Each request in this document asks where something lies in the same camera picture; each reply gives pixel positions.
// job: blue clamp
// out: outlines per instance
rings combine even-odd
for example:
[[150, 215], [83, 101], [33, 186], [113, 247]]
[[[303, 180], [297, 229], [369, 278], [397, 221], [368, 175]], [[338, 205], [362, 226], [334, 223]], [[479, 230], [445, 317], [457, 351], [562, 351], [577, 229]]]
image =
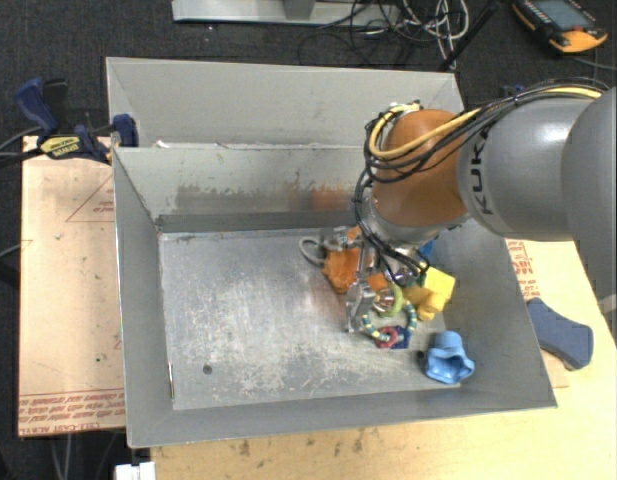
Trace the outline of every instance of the blue clamp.
[[139, 146], [139, 134], [135, 121], [128, 114], [117, 114], [113, 117], [112, 126], [119, 133], [120, 146], [131, 148]]
[[42, 136], [47, 137], [59, 128], [59, 122], [53, 116], [50, 106], [44, 101], [39, 78], [28, 80], [17, 90], [15, 103], [28, 119], [41, 127]]
[[461, 336], [444, 331], [435, 336], [424, 360], [428, 377], [444, 384], [457, 384], [475, 371], [475, 363], [466, 357]]
[[[67, 158], [84, 158], [96, 162], [110, 163], [110, 148], [99, 142], [96, 132], [91, 132], [83, 124], [74, 127], [73, 133], [59, 133], [62, 124], [53, 115], [52, 109], [63, 110], [63, 99], [67, 91], [65, 82], [50, 82], [49, 104], [44, 99], [44, 87], [39, 78], [33, 78], [23, 84], [15, 93], [15, 103], [24, 115], [34, 121], [41, 133], [37, 137], [37, 148], [48, 157], [55, 160]], [[128, 114], [119, 114], [113, 118], [110, 126], [104, 129], [116, 130], [119, 133], [120, 145], [137, 147], [139, 136], [134, 120]]]

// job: electronic device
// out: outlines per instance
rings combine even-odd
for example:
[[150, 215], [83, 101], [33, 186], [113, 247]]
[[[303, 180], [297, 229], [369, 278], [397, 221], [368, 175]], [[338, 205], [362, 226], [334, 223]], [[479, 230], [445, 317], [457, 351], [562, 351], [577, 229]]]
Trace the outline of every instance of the electronic device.
[[608, 37], [574, 0], [514, 0], [512, 9], [542, 44], [563, 54], [591, 50]]

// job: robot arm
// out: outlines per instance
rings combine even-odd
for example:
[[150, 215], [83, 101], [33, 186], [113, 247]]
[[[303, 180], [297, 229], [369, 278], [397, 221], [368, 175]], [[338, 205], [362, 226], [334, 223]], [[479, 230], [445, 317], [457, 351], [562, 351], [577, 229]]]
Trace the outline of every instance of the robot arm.
[[616, 326], [615, 113], [616, 88], [579, 82], [458, 116], [397, 105], [368, 126], [358, 224], [388, 256], [470, 218], [506, 238], [574, 240]]

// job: gray carpet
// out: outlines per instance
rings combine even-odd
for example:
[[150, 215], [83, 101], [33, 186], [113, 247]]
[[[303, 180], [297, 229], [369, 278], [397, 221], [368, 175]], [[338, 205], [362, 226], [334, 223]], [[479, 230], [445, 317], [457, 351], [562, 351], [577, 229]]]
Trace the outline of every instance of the gray carpet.
[[[104, 59], [107, 56], [354, 66], [433, 71], [442, 59], [432, 46], [404, 48], [399, 41], [371, 43], [355, 52], [346, 29], [314, 35], [301, 26], [261, 24], [176, 24], [172, 0], [0, 0], [0, 143], [31, 123], [13, 102], [26, 80], [65, 78], [70, 84], [69, 117], [95, 125], [107, 119]], [[587, 7], [610, 39], [597, 61], [617, 64], [617, 0], [576, 0]], [[471, 16], [489, 0], [466, 0]], [[593, 60], [592, 55], [586, 59]], [[457, 78], [467, 106], [499, 96], [502, 86], [528, 86], [545, 79], [596, 76], [616, 85], [616, 71], [594, 70], [541, 47], [506, 4], [497, 10], [459, 57]], [[21, 171], [0, 170], [0, 251], [18, 243]], [[18, 267], [18, 255], [4, 260]], [[0, 282], [0, 455], [19, 479], [53, 478], [51, 442], [15, 434], [18, 349], [18, 293]], [[128, 460], [124, 440], [109, 433], [75, 436], [71, 478], [91, 479], [112, 442], [106, 463]], [[58, 439], [59, 452], [67, 444]], [[108, 466], [103, 468], [104, 478]]]

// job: clamp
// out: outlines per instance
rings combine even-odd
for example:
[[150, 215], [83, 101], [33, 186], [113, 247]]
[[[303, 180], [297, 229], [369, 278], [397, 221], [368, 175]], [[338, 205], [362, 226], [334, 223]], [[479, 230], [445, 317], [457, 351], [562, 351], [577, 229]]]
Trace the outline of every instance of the clamp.
[[64, 118], [64, 100], [68, 91], [65, 81], [56, 79], [42, 85], [39, 78], [24, 83], [15, 93], [15, 103], [24, 115], [35, 122], [40, 133], [37, 137], [38, 154], [45, 154], [54, 160], [67, 158], [84, 158], [111, 163], [110, 148], [102, 144], [95, 132], [110, 131], [118, 134], [116, 145], [136, 147], [139, 136], [135, 122], [128, 114], [119, 114], [112, 124], [97, 130], [89, 130], [78, 124], [72, 133], [66, 132]]

